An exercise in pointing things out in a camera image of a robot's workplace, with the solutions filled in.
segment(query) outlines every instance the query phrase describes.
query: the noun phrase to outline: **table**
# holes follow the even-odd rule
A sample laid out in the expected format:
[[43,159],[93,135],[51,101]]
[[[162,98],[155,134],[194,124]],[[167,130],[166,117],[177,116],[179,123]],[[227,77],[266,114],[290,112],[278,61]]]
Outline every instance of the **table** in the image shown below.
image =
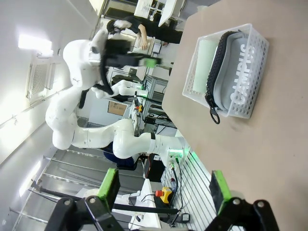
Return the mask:
[[[248,202],[270,202],[281,230],[308,230],[308,2],[222,0],[191,16],[184,29],[163,109],[205,167],[221,169]],[[269,43],[250,119],[212,121],[182,96],[197,38],[252,23]]]

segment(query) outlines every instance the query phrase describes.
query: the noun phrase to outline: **air vent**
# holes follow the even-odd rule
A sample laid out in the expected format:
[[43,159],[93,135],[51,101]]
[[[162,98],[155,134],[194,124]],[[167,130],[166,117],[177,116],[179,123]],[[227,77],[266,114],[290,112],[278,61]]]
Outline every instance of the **air vent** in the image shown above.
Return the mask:
[[46,89],[52,89],[55,64],[51,58],[38,58],[33,55],[27,83],[28,99],[44,97]]

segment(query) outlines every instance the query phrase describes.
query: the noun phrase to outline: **person's arm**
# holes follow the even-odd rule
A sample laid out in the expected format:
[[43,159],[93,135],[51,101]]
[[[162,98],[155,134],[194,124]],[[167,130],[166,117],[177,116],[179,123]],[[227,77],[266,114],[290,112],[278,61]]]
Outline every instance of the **person's arm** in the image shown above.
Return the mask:
[[146,30],[145,30],[145,26],[140,24],[138,26],[138,29],[140,30],[141,32],[141,38],[142,38],[142,49],[143,50],[146,50],[148,48],[148,41],[147,41],[147,38],[146,38]]
[[141,38],[141,33],[138,32],[138,33],[137,33],[137,41],[138,41],[138,42],[139,42],[140,38]]

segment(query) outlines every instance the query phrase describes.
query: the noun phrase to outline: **black shirt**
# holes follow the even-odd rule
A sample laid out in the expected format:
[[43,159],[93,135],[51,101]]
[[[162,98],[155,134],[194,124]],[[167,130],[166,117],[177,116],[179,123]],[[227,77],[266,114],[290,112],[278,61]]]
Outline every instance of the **black shirt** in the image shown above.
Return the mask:
[[146,18],[128,16],[128,17],[125,17],[123,20],[131,23],[131,27],[129,29],[132,30],[136,34],[140,32],[140,30],[138,29],[140,24],[142,24],[145,27],[146,34],[147,36],[150,36],[150,37],[155,37],[159,30],[158,23],[152,22]]

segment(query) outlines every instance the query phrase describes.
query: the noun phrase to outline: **metal frame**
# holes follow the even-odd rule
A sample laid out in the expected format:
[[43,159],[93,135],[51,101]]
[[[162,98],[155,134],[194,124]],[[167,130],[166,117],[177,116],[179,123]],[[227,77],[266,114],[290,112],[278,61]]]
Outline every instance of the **metal frame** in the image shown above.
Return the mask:
[[[161,100],[161,102],[162,102],[163,101],[163,99],[162,99],[163,97],[161,98],[161,97],[159,97],[159,95],[156,94],[155,86],[156,86],[156,84],[158,84],[158,85],[166,87],[167,84],[168,84],[168,81],[164,80],[164,79],[161,79],[161,78],[154,77],[154,76],[149,76],[149,75],[145,76],[144,81],[146,81],[145,82],[146,83],[146,89],[149,92],[148,98],[156,100],[156,101],[160,101]],[[142,112],[142,118],[143,119],[145,119],[147,117],[147,115],[149,113],[149,110],[150,110],[150,107],[153,104],[157,105],[157,106],[161,106],[158,103],[153,103],[153,102],[150,102],[150,101],[146,101],[146,103],[143,106],[143,112]],[[158,124],[158,125],[162,125],[162,126],[176,128],[176,126],[172,122],[166,122],[165,120],[159,119],[159,118],[155,119],[155,123]]]
[[[216,210],[210,192],[211,174],[207,171],[196,153],[190,149],[187,157],[180,163],[182,179],[179,186],[183,197],[183,213],[189,213],[191,222],[178,224],[179,227],[188,227],[190,230],[204,231],[216,217]],[[176,164],[176,174],[180,177],[179,165]],[[161,182],[171,187],[172,175],[166,168]],[[180,194],[174,199],[175,207],[181,207]],[[233,227],[231,231],[244,231],[242,227]]]
[[[67,152],[73,152],[73,153],[75,153],[75,154],[85,155],[85,156],[92,157],[92,158],[105,158],[105,157],[103,157],[103,156],[97,156],[97,155],[92,155],[92,154],[86,154],[86,153],[82,153],[82,152],[78,152],[78,151],[74,151],[74,150],[67,150],[67,151],[64,153],[64,155],[65,155]],[[85,169],[88,169],[88,170],[99,171],[99,172],[104,172],[104,173],[107,172],[107,171],[100,170],[100,169],[95,169],[95,168],[90,168],[90,167],[84,167],[84,166],[74,165],[74,164],[71,164],[71,163],[67,163],[67,162],[64,162],[64,161],[56,160],[56,159],[54,159],[54,158],[49,158],[49,157],[45,157],[45,156],[43,156],[43,158],[46,159],[46,160],[49,160],[49,162],[46,164],[44,170],[42,171],[42,173],[41,173],[40,176],[38,177],[38,180],[37,180],[37,181],[39,181],[39,180],[42,178],[42,176],[45,176],[45,177],[53,178],[53,179],[55,179],[55,180],[66,181],[66,182],[69,182],[69,183],[79,184],[79,185],[88,186],[88,187],[93,187],[93,188],[99,188],[100,184],[96,184],[96,183],[94,183],[94,182],[93,182],[93,183],[82,183],[82,182],[79,182],[79,181],[77,181],[77,180],[70,180],[70,179],[67,179],[67,178],[63,178],[63,177],[59,177],[59,176],[56,176],[56,175],[52,175],[52,174],[46,173],[46,170],[47,170],[47,168],[50,166],[50,164],[52,163],[52,161],[58,162],[58,163],[61,163],[61,164],[65,164],[65,165],[74,166],[74,167],[85,168]],[[120,175],[129,176],[129,177],[139,177],[139,176],[134,176],[134,175],[130,175],[130,174],[123,174],[123,173],[120,173]],[[135,191],[133,191],[133,190],[132,190],[132,191],[130,191],[130,190],[119,190],[119,192],[121,192],[121,193],[126,193],[126,194],[135,193]],[[42,220],[42,219],[39,219],[39,218],[30,216],[30,215],[24,213],[24,209],[25,209],[25,207],[26,207],[26,205],[27,205],[27,202],[29,201],[29,198],[30,198],[30,196],[31,196],[32,194],[34,194],[34,193],[33,193],[33,192],[30,192],[30,193],[29,193],[29,196],[27,197],[26,202],[25,202],[25,204],[23,205],[21,211],[17,211],[17,210],[15,210],[15,209],[13,209],[13,208],[10,207],[10,211],[11,211],[11,212],[18,214],[18,217],[17,217],[17,219],[16,219],[16,222],[14,223],[14,226],[13,226],[12,231],[16,230],[16,228],[17,228],[17,226],[18,226],[18,224],[19,224],[19,221],[20,221],[20,219],[21,219],[22,217],[26,217],[26,218],[28,218],[28,219],[35,220],[35,221],[38,221],[38,222],[42,222],[42,223],[47,224],[48,221],[45,221],[45,220]],[[50,198],[55,199],[55,200],[59,200],[59,199],[60,199],[60,197],[51,196],[51,195],[49,195],[49,194],[42,193],[42,192],[41,192],[40,194],[42,194],[42,195],[44,195],[44,196],[47,196],[47,197],[50,197]]]

